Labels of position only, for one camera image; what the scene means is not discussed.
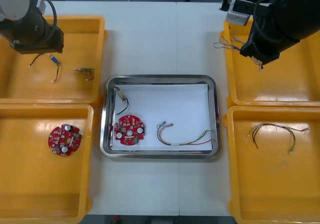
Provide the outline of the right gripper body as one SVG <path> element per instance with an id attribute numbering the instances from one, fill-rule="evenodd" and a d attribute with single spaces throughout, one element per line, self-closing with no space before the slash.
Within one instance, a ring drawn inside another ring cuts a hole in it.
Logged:
<path id="1" fill-rule="evenodd" d="M 240 49 L 240 54 L 244 57 L 255 58 L 262 65 L 268 64 L 279 58 L 280 52 L 273 43 L 264 39 L 250 38 Z"/>

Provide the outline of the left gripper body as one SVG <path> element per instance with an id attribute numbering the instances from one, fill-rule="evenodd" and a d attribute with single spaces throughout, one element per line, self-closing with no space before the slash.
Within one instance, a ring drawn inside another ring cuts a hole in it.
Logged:
<path id="1" fill-rule="evenodd" d="M 45 25 L 41 30 L 38 25 L 35 25 L 30 33 L 24 34 L 23 38 L 15 38 L 9 43 L 20 54 L 62 53 L 64 33 L 57 26 Z"/>

